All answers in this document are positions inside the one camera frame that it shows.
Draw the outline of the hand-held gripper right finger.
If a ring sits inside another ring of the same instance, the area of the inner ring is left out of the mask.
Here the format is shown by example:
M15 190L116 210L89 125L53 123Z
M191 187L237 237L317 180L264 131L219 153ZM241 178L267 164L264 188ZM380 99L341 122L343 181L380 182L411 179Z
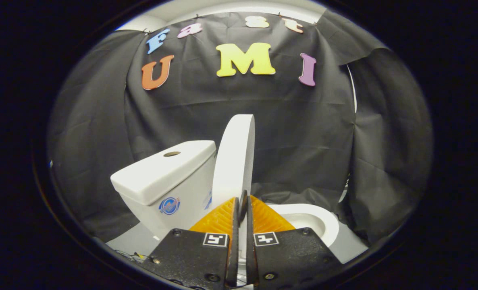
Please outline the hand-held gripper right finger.
M255 288L312 288L342 263L310 227L296 229L256 197L246 204L245 272Z

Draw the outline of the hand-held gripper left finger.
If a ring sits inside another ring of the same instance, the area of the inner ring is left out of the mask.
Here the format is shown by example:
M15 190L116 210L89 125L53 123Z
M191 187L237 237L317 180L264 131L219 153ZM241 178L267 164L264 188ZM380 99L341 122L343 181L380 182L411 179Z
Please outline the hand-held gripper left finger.
M239 208L239 199L234 197L189 230L170 230L143 267L186 288L235 288Z

